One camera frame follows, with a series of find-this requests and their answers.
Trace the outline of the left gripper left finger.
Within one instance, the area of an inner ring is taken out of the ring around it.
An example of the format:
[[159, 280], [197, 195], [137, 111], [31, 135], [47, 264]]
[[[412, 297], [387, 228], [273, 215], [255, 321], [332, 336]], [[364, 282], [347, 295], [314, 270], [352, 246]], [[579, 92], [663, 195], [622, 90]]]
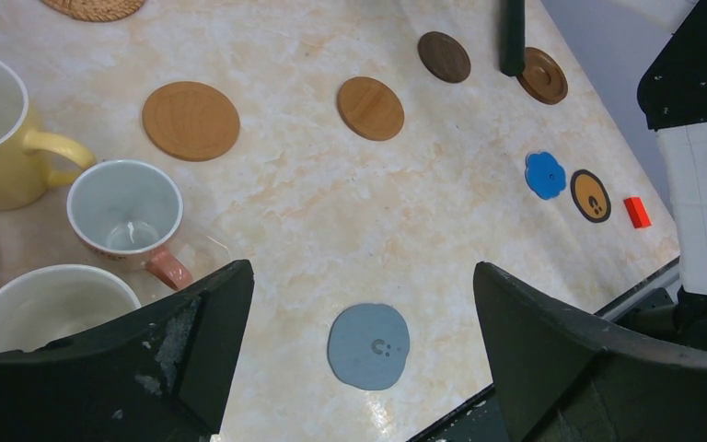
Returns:
[[0, 353], [0, 441], [207, 441], [224, 420], [254, 291], [236, 260], [42, 348]]

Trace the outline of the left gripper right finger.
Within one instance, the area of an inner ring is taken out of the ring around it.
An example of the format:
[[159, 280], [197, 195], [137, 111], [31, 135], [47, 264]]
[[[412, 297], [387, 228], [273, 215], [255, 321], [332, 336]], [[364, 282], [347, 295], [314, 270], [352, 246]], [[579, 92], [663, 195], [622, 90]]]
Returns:
[[473, 292], [511, 439], [707, 441], [707, 296], [622, 327], [488, 262]]

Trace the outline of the light wooden coaster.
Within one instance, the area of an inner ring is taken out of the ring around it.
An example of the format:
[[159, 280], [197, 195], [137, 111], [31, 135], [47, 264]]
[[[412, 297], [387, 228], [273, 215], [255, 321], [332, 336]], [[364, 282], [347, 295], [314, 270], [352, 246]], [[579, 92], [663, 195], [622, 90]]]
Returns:
[[178, 81], [153, 91], [142, 108], [142, 125], [162, 152], [201, 162], [227, 153], [240, 132], [238, 111], [218, 89]]
[[405, 122], [405, 112], [395, 92], [368, 76], [343, 82], [337, 92], [336, 107], [349, 129], [371, 141], [395, 137]]

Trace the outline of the dark wooden coaster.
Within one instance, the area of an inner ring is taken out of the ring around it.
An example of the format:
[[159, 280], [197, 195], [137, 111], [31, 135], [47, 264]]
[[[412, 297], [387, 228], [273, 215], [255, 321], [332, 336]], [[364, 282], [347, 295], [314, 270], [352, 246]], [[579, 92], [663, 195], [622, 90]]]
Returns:
[[423, 34], [417, 52], [425, 68], [444, 82], [458, 84], [470, 75], [471, 62], [465, 48], [443, 32]]

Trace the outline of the woven rattan coaster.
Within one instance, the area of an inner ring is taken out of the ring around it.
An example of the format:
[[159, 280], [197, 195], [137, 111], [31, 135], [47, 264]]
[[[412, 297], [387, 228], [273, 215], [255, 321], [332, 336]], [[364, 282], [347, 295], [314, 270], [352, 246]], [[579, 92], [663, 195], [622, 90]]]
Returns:
[[103, 23], [129, 17], [145, 0], [42, 0], [44, 5], [79, 21]]

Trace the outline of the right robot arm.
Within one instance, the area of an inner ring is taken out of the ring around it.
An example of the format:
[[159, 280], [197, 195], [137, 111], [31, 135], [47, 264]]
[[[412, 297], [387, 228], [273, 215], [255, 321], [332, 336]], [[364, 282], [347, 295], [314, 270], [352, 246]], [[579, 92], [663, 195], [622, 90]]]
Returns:
[[630, 1], [670, 32], [637, 100], [665, 160], [678, 232], [676, 342], [707, 351], [707, 0]]

